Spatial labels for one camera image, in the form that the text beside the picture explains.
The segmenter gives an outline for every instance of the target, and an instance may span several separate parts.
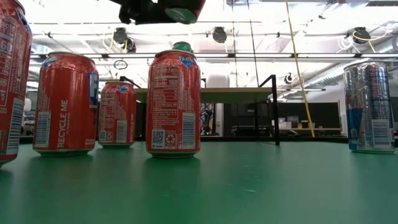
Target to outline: green tabletop surface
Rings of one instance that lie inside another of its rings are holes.
[[[203,142],[192,159],[145,144],[0,170],[1,224],[398,223],[398,157],[324,142]]]

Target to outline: white ceiling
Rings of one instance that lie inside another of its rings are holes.
[[[120,24],[119,6],[109,0],[19,0],[26,8],[26,16],[34,33],[34,43],[45,45],[54,51],[71,50],[81,54],[120,53],[122,50],[111,45],[112,34],[117,27],[125,27],[129,37],[134,39],[137,53],[156,53],[170,49],[181,40],[191,43],[196,53],[273,53],[292,52],[289,23],[285,3],[262,2],[247,6],[235,6],[234,10],[223,0],[207,0],[199,21],[189,26],[182,24],[154,24],[135,26]],[[326,3],[290,4],[291,20],[298,52],[355,52],[352,47],[342,50],[339,41],[354,27],[366,27],[372,31],[373,45],[391,38],[398,32],[398,7],[365,7],[365,4],[336,4],[334,10],[324,12]],[[326,19],[319,19],[320,14]],[[216,43],[211,32],[216,26],[224,27],[228,35],[225,44]],[[359,51],[369,50],[368,44],[354,46]],[[126,70],[116,70],[111,64],[111,73],[123,74],[141,86],[146,86],[148,63],[151,60],[129,59]],[[231,75],[231,86],[235,86],[238,72],[239,86],[257,86],[254,62],[212,62],[199,63],[203,75],[222,73]],[[300,73],[309,80],[330,67],[332,63],[300,63]],[[97,66],[100,75],[109,76],[108,67]],[[39,67],[32,66],[38,72]],[[283,77],[297,74],[292,62],[258,62],[259,82],[270,74],[276,74],[278,84],[284,85]]]

